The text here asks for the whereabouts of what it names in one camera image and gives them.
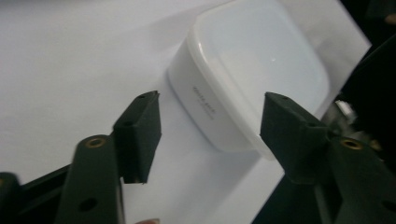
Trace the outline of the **white plastic container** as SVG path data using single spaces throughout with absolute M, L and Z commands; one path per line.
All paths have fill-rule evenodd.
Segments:
M 320 117 L 330 88 L 317 54 L 277 0 L 233 0 L 198 15 L 168 77 L 215 148 L 266 158 L 265 93 L 286 95 Z

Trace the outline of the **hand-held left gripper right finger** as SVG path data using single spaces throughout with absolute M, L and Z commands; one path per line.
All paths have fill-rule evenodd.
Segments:
M 267 92 L 261 137 L 284 175 L 259 224 L 396 224 L 396 176 L 363 142 Z

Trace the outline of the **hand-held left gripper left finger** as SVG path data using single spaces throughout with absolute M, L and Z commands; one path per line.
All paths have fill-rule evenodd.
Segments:
M 162 136 L 159 96 L 137 96 L 111 134 L 78 143 L 54 224 L 125 224 L 121 185 L 149 180 Z

